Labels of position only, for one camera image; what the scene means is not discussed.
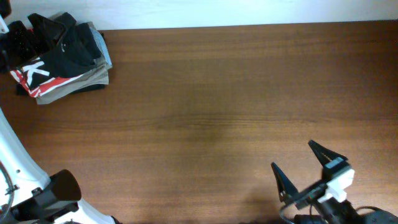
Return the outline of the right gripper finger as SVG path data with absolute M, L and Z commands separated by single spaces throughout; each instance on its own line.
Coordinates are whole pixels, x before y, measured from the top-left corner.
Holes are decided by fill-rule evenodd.
M 271 163 L 271 168 L 277 184 L 279 200 L 284 203 L 291 201 L 291 198 L 299 193 L 297 188 L 275 162 Z
M 317 157 L 320 164 L 325 167 L 329 162 L 340 158 L 344 161 L 347 161 L 348 158 L 338 154 L 335 151 L 329 150 L 324 146 L 320 145 L 319 143 L 315 142 L 314 140 L 309 140 L 308 145 L 310 146 L 311 150 L 313 151 L 314 155 Z

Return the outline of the dark green t-shirt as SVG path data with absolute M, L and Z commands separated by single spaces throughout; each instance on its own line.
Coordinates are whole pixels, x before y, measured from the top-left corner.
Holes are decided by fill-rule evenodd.
M 30 90 L 51 79 L 75 78 L 96 67 L 101 57 L 90 26 L 77 24 L 75 18 L 65 12 L 54 19 L 40 14 L 28 16 L 39 43 L 37 57 L 21 66 Z

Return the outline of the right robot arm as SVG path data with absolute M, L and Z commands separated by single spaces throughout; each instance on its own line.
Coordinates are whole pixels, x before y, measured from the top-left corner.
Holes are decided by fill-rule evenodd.
M 279 216 L 283 221 L 327 224 L 397 223 L 396 215 L 377 207 L 364 206 L 368 213 L 358 213 L 360 208 L 352 206 L 345 191 L 353 183 L 355 174 L 348 158 L 313 140 L 308 145 L 322 165 L 322 176 L 301 192 L 276 163 L 271 164 L 279 200 L 284 203 L 279 209 Z

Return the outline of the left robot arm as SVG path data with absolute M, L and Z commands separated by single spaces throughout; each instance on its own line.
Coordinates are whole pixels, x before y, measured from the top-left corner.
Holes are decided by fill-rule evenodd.
M 91 22 L 65 12 L 33 13 L 1 27 L 1 71 L 17 83 L 17 94 L 47 105 L 69 94 L 100 90 L 113 66 L 103 35 Z M 5 117 L 1 118 L 2 223 L 116 223 L 81 195 L 69 170 L 48 175 L 31 158 Z

